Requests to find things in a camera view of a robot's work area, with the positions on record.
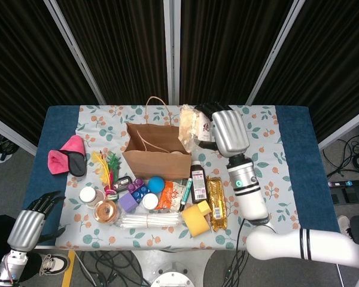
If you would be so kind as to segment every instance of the pen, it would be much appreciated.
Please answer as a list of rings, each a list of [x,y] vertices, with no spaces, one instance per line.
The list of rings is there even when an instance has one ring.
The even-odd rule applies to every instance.
[[[189,197],[190,188],[191,188],[192,183],[193,183],[193,179],[189,178],[187,180],[184,195],[182,196],[182,199],[181,199],[181,205],[179,206],[179,211],[183,211],[185,209],[185,204],[187,202],[187,198]]]

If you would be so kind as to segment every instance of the blue ball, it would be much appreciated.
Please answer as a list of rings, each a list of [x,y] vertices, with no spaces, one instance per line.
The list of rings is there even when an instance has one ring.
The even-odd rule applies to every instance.
[[[160,193],[165,187],[165,181],[159,176],[153,176],[148,181],[148,188],[151,193]]]

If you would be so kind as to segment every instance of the dark glass bottle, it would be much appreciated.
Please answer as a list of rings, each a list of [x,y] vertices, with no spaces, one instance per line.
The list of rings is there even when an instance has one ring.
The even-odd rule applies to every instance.
[[[205,171],[200,161],[191,162],[190,176],[193,179],[193,185],[191,186],[193,204],[209,200]]]

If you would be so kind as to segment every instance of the yellow feather toy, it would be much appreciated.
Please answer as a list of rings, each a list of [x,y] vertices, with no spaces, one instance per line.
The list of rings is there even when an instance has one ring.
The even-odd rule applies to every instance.
[[[111,186],[110,183],[110,171],[108,167],[108,163],[102,158],[102,154],[93,151],[92,152],[92,162],[100,163],[100,170],[101,170],[101,181],[106,183],[109,187]]]

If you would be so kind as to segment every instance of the floral tablecloth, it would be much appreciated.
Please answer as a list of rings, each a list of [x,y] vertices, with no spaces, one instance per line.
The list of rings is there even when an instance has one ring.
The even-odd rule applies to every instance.
[[[87,173],[81,178],[68,175],[60,226],[66,231],[56,240],[60,248],[83,250],[93,249],[234,249],[237,244],[238,229],[242,222],[238,202],[233,196],[226,164],[217,151],[198,149],[193,159],[201,161],[205,173],[221,177],[226,196],[228,224],[226,230],[207,232],[192,238],[186,225],[169,228],[144,228],[124,230],[115,225],[103,225],[93,218],[93,211],[81,204],[78,195],[85,186],[103,189],[99,178],[99,167],[91,161],[92,151],[107,154],[112,151],[121,157],[120,176],[132,175],[122,157],[129,135],[126,123],[169,124],[169,116],[178,125],[179,106],[80,106],[76,134],[84,139],[87,157]],[[270,221],[279,233],[287,233],[300,227],[293,190],[288,173],[287,159],[283,149],[281,134],[274,106],[232,106],[238,110],[246,125],[250,147],[246,155],[251,157],[255,172],[262,187],[264,200],[270,213]],[[144,212],[139,206],[136,212]],[[245,222],[239,238],[240,248],[244,248],[252,226]]]

